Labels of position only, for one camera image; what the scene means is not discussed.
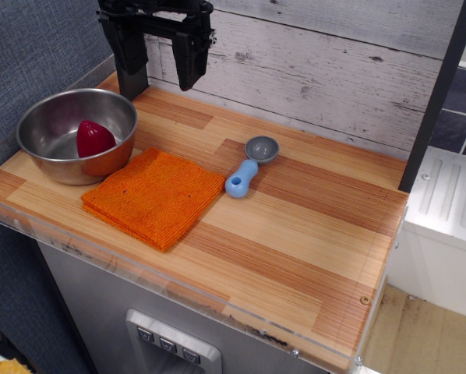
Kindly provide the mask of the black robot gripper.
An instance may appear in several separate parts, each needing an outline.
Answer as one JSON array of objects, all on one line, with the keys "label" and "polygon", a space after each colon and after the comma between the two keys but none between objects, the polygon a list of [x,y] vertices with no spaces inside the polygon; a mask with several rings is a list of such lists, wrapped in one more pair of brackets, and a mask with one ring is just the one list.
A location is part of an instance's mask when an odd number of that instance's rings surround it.
[{"label": "black robot gripper", "polygon": [[99,20],[116,62],[135,75],[148,62],[146,34],[172,39],[182,91],[206,74],[209,48],[216,42],[208,1],[99,1]]}]

